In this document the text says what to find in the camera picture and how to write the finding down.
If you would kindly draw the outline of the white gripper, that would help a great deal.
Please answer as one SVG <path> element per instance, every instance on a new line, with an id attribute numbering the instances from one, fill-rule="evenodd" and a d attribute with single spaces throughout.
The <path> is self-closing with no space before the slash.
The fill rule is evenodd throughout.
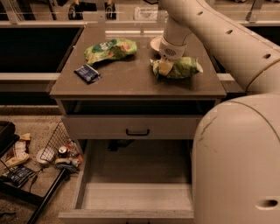
<path id="1" fill-rule="evenodd" d="M 167 76 L 173 68 L 173 63 L 169 60 L 179 60 L 186 47 L 184 45 L 177 46 L 170 44 L 164 37 L 161 38 L 159 44 L 159 55 L 167 60 L 160 60 L 158 64 L 158 72 L 160 75 Z"/>

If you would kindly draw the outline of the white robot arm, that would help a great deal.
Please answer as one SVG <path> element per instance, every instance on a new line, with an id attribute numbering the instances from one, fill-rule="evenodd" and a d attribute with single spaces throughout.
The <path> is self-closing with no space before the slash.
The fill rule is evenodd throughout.
<path id="1" fill-rule="evenodd" d="M 159 0 L 164 43 L 189 28 L 246 91 L 200 121 L 192 147 L 195 224 L 280 224 L 279 48 L 205 0 Z"/>

